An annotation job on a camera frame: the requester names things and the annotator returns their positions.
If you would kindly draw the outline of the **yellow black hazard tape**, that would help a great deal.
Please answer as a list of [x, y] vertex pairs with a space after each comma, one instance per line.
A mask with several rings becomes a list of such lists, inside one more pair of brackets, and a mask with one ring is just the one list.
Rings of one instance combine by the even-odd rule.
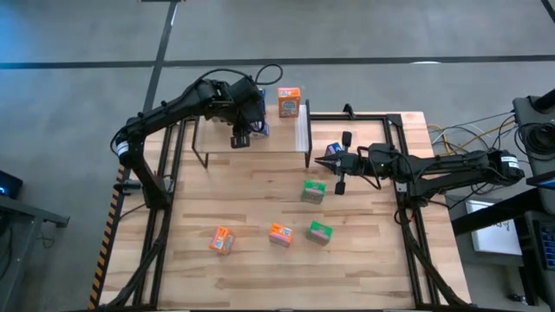
[[108, 272], [108, 265], [114, 245], [115, 235], [117, 232], [118, 219], [121, 214], [122, 202], [123, 196], [119, 192], [113, 191], [107, 221], [101, 240], [99, 258], [96, 263], [92, 289], [88, 299], [87, 311], [92, 311], [100, 305], [101, 293]]

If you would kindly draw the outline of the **black aluminium rig frame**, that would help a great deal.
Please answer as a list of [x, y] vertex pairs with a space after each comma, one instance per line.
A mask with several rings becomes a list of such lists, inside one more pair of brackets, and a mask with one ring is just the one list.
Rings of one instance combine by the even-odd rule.
[[[124, 195], [101, 293], [102, 311], [405, 310], [450, 308], [469, 299], [448, 211], [402, 201], [407, 186], [380, 191], [336, 177], [315, 158], [352, 133], [353, 146], [385, 142], [421, 158], [433, 153], [424, 116], [405, 113], [310, 113], [310, 166], [303, 153], [210, 154], [192, 151], [196, 121], [147, 137], [147, 163], [173, 180], [171, 205], [147, 209], [141, 193]], [[305, 180], [326, 184], [320, 205], [304, 202]], [[312, 221], [333, 228], [330, 242], [310, 241]], [[289, 247], [271, 243], [272, 223], [292, 229]], [[217, 226], [231, 252], [209, 248]]]

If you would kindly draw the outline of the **black slanted beam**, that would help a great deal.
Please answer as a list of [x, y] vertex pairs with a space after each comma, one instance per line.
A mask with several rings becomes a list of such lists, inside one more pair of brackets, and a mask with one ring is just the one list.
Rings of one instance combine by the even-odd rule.
[[487, 208], [472, 212], [466, 216], [456, 218], [452, 222], [454, 235], [459, 236], [472, 231], [477, 231], [502, 221], [514, 219], [529, 211], [538, 212], [552, 222], [555, 222], [555, 211], [550, 212], [549, 207], [555, 208], [555, 201], [543, 200], [541, 191], [553, 190], [532, 186], [525, 192], [519, 193], [509, 199], [500, 201]]

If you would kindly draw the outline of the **grey side table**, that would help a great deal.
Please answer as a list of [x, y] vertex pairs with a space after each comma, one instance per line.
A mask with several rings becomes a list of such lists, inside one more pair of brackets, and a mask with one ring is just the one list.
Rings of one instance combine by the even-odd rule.
[[16, 305], [42, 224], [66, 227], [69, 217], [0, 196], [0, 312]]

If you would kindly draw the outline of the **dark keyboard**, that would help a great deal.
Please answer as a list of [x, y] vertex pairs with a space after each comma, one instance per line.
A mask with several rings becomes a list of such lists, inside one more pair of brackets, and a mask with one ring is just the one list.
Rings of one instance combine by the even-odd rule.
[[539, 258], [546, 270], [555, 270], [555, 223], [535, 220], [533, 222]]

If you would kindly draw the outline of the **dark grey equipment cabinet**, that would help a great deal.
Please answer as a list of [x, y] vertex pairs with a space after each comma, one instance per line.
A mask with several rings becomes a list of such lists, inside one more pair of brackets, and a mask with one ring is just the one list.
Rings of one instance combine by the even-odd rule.
[[532, 173], [555, 170], [555, 88], [542, 96], [513, 100], [518, 124], [514, 136], [519, 150], [530, 161]]

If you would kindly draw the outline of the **orange Frosted Mini Wheats box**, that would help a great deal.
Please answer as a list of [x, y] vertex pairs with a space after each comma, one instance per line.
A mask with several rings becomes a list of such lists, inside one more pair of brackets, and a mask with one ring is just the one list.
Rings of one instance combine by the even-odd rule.
[[272, 223], [269, 231], [271, 243], [289, 247], [292, 242], [292, 229], [282, 224]]
[[300, 88], [277, 89], [278, 111], [280, 118], [297, 118], [300, 110]]
[[209, 243], [209, 248], [219, 254], [227, 255], [231, 252], [234, 241], [235, 235], [228, 228], [217, 226]]

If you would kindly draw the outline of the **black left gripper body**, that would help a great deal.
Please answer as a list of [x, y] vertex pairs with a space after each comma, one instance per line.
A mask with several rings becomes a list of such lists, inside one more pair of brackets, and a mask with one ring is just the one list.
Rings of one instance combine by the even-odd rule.
[[225, 113], [225, 122], [232, 127], [231, 148], [249, 147], [250, 124], [265, 122], [265, 114], [258, 105], [260, 93], [257, 84], [246, 76], [232, 84], [228, 91], [232, 104]]

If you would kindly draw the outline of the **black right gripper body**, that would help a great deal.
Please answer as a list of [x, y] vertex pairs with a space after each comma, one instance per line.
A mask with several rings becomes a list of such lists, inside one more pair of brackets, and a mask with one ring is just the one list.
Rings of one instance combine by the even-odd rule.
[[381, 177], [378, 175], [378, 169], [371, 157], [372, 150], [368, 147], [359, 146], [356, 153], [349, 153], [349, 147], [352, 143], [352, 133], [343, 131], [342, 145], [343, 151], [337, 153], [336, 156], [341, 157], [342, 172], [337, 173], [338, 181], [335, 185], [335, 194], [344, 194], [346, 189], [345, 176], [360, 177], [376, 190], [380, 191], [382, 185]]

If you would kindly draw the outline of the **green Apple Jacks cereal box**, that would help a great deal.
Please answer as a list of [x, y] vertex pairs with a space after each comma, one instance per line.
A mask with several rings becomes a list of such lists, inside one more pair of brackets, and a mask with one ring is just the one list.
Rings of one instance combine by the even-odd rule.
[[301, 194], [304, 202], [320, 205], [326, 193], [326, 184], [315, 180], [305, 180]]
[[312, 221], [306, 232], [306, 237], [314, 243], [326, 245], [330, 242], [333, 232], [334, 230], [332, 227], [317, 221]]

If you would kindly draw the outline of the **white sheet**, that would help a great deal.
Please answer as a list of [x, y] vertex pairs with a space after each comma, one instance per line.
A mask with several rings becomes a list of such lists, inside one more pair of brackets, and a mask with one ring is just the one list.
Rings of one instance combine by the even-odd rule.
[[508, 256], [522, 255], [512, 219], [473, 231], [471, 237], [475, 251]]

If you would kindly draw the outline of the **blue lit screen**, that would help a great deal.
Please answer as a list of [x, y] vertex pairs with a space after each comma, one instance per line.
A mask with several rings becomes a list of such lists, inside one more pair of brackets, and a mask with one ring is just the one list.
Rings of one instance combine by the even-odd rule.
[[555, 171], [535, 175], [528, 178], [526, 183], [530, 186], [555, 191]]

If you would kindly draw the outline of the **black device with blue light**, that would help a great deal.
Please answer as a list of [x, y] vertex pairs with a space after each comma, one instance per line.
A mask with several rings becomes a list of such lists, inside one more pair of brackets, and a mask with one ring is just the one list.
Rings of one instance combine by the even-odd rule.
[[0, 196], [17, 199], [23, 187], [23, 181], [0, 170]]

